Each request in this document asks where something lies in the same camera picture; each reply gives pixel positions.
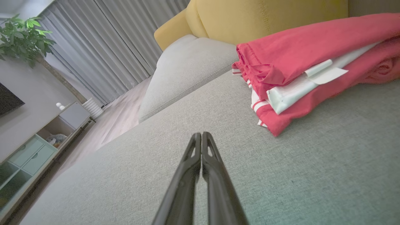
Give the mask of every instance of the gray sofa seat cushion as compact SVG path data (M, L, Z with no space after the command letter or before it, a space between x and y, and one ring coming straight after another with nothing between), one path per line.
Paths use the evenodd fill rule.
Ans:
M195 132L209 131L251 225L398 224L400 80L360 84L278 138L228 72L61 174L21 225L151 224ZM196 189L195 224L207 224Z
M198 38L187 42L179 39L161 56L139 110L139 122L198 89L231 69L238 60L236 47L232 44Z

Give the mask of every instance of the black screen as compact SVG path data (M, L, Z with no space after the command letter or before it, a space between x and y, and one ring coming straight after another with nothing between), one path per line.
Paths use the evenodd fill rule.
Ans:
M25 104L0 83L0 117Z

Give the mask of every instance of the tree trunk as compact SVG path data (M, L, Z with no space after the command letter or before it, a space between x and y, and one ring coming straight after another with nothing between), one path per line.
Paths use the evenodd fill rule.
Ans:
M80 103L85 103L87 99L76 90L57 70L55 70L44 58L42 55L39 55L36 60L42 64L57 80L59 80L75 97L80 101Z

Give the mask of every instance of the yellow cushion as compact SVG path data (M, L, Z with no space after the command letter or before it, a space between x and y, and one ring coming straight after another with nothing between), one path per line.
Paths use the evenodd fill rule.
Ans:
M347 0L197 0L197 11L209 38L239 44L293 27L345 18Z
M192 34L186 22L185 13L186 9L172 17L154 32L154 38L163 51L181 37Z
M186 7L186 21L194 36L198 38L208 38L206 29L197 12L197 0L191 0Z

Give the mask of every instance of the folded red clothing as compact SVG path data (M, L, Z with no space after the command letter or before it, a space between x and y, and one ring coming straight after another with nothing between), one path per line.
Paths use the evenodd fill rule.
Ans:
M380 42L343 69L348 72L317 86L277 115L271 105L255 111L278 136L292 119L307 115L327 98L358 83L380 84L400 77L400 14L374 14L294 28L237 46L238 68L260 99L285 86L313 65Z
M292 119L307 115L324 100L349 87L359 83L380 84L400 78L400 37L378 44L344 69L349 70L345 75L319 85L281 114L277 115L267 104L256 111L257 116L274 136L278 136Z
M400 35L400 14L384 13L310 24L237 45L243 78L261 99L311 66Z

